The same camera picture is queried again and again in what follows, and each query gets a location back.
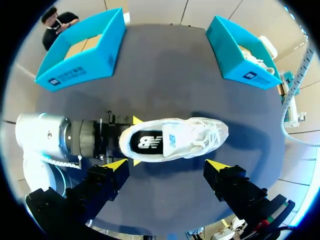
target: open box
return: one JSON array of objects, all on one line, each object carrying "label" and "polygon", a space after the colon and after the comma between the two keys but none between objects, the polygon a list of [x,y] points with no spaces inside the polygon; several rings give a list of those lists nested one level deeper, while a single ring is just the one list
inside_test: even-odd
[{"label": "open box", "polygon": [[47,52],[35,82],[54,92],[112,76],[125,30],[121,8],[98,13],[71,26]]},{"label": "open box", "polygon": [[[281,84],[282,81],[276,65],[263,43],[241,26],[223,17],[215,16],[206,31],[206,36],[214,51],[223,78],[264,90]],[[274,75],[246,60],[239,46],[249,50],[253,56],[273,68]]]}]

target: yellow triangle marker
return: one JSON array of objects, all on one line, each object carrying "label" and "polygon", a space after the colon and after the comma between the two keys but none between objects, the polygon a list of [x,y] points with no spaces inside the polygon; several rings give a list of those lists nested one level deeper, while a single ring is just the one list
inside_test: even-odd
[{"label": "yellow triangle marker", "polygon": [[206,161],[208,161],[218,172],[226,167],[231,168],[231,166],[210,159],[206,159]]},{"label": "yellow triangle marker", "polygon": [[108,167],[113,169],[113,171],[115,171],[121,164],[123,164],[125,161],[128,161],[127,158],[119,160],[119,161],[115,161],[106,165],[102,165],[101,167]]},{"label": "yellow triangle marker", "polygon": [[[143,123],[143,121],[141,121],[139,118],[133,116],[133,125],[140,124],[140,123]],[[139,163],[141,163],[141,161],[139,161],[137,159],[133,159],[133,166],[136,166]]]}]

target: white cable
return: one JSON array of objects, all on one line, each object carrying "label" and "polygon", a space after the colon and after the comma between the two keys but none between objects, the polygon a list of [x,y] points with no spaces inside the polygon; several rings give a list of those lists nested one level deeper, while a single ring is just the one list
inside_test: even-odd
[{"label": "white cable", "polygon": [[302,81],[305,78],[306,72],[310,66],[311,60],[315,54],[316,48],[312,45],[311,41],[308,41],[309,44],[306,48],[306,52],[303,56],[303,61],[301,63],[300,68],[297,71],[296,76],[294,77],[294,81],[293,84],[290,87],[289,92],[287,93],[285,100],[283,102],[283,110],[282,110],[282,118],[281,118],[281,130],[284,134],[284,136],[286,136],[288,139],[290,139],[291,141],[300,143],[300,144],[305,144],[311,147],[320,147],[320,143],[311,143],[311,142],[305,142],[305,141],[301,141],[299,139],[296,139],[292,136],[290,136],[286,129],[285,129],[285,117],[286,117],[286,113],[287,110],[289,108],[290,102],[292,100],[292,98],[295,95],[295,92],[297,91],[297,89],[299,89],[300,84],[302,83]]}]

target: round table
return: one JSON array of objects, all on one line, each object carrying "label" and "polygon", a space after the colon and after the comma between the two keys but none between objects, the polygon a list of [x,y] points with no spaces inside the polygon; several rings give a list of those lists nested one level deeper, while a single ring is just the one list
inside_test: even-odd
[{"label": "round table", "polygon": [[[158,24],[127,27],[112,77],[54,93],[43,90],[37,104],[38,112],[72,120],[96,120],[112,110],[142,121],[196,116],[228,125],[226,142],[207,155],[135,167],[129,160],[129,179],[93,224],[137,235],[190,231],[232,213],[204,179],[205,159],[240,165],[254,184],[269,188],[280,176],[285,152],[281,109],[276,88],[222,78],[205,30]],[[67,172],[74,183],[85,174]]]}]

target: white sneaker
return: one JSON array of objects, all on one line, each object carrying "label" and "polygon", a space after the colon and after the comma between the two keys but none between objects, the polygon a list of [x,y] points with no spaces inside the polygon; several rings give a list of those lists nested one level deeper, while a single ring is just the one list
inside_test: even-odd
[{"label": "white sneaker", "polygon": [[164,118],[129,127],[122,132],[119,146],[128,158],[166,162],[210,153],[219,148],[228,135],[228,126],[219,120]]},{"label": "white sneaker", "polygon": [[265,65],[264,61],[262,59],[257,59],[255,56],[251,55],[249,52],[247,52],[246,50],[242,50],[242,54],[244,56],[245,59],[247,59],[248,61],[258,65],[259,67],[265,69],[268,73],[274,75],[275,74],[275,70],[273,67],[268,67],[267,65]]}]

